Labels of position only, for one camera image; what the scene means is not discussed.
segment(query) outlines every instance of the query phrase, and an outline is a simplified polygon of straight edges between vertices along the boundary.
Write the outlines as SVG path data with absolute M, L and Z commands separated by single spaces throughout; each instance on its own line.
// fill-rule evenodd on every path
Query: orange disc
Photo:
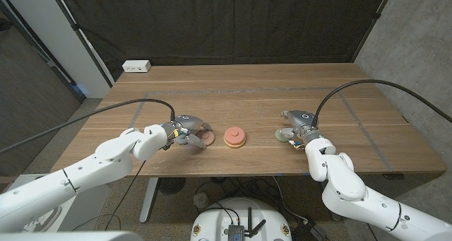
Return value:
M 239 148 L 245 144 L 245 131 L 240 127 L 230 127 L 225 132 L 225 144 L 230 148 Z

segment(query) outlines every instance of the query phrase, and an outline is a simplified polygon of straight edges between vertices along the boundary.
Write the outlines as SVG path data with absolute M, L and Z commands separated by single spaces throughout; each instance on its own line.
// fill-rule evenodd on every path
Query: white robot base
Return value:
M 191 241 L 228 241 L 228 240 L 268 240 L 291 241 L 289 225 L 284 216 L 262 201 L 246 198 L 232 197 L 218 202 L 223 208 L 229 208 L 237 212 L 228 211 L 218 204 L 213 204 L 201 213 L 194 221 L 191 229 Z

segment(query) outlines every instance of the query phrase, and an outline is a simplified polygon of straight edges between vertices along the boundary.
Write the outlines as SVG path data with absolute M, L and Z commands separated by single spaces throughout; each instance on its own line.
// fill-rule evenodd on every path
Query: wooden table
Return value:
M 363 78 L 365 74 L 354 64 L 153 66 L 146 74 L 122 74 L 99 107 L 156 98 L 173 105 L 176 115 L 194 115 L 212 126 L 213 145 L 201 150 L 174 144 L 168 151 L 157 152 L 140 175 L 305 175 L 309 169 L 304 152 L 275 139 L 276 129 L 290 126 L 280 113 L 315 112 L 335 87 Z M 128 127 L 142 131 L 169 118 L 167 107 L 151 102 L 97 114 L 86 122 L 52 170 L 89 156 L 103 141 Z M 446 169 L 375 85 L 353 86 L 333 96 L 322 109 L 319 123 L 338 153 L 351 157 L 358 173 L 440 173 Z M 232 126 L 246 132 L 247 141 L 241 148 L 228 148 L 223 142 L 225 130 Z M 140 164 L 133 160 L 131 175 Z

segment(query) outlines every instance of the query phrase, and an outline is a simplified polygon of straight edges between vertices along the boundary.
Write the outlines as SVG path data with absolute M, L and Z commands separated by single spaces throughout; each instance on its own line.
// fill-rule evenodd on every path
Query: white wall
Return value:
M 87 98 L 106 96 L 109 91 L 107 82 L 55 0 L 9 1 Z

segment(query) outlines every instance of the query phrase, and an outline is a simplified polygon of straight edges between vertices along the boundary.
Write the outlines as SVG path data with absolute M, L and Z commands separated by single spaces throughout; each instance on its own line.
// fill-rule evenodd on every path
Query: small round object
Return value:
M 200 138 L 204 145 L 210 146 L 215 141 L 215 134 L 211 131 L 198 132 L 197 137 Z
M 193 202 L 195 203 L 195 206 L 199 209 L 206 208 L 209 206 L 209 198 L 207 197 L 207 194 L 205 192 L 195 194 L 195 196 L 193 196 Z
M 282 224 L 281 225 L 281 232 L 284 234 L 284 236 L 288 236 L 290 234 L 289 226 Z
M 201 226 L 199 224 L 193 227 L 193 235 L 197 236 L 201 232 Z
M 230 148 L 239 148 L 246 142 L 245 131 L 240 127 L 230 127 L 225 132 L 225 144 Z
M 279 142 L 288 142 L 290 139 L 281 134 L 281 129 L 275 131 L 275 137 Z

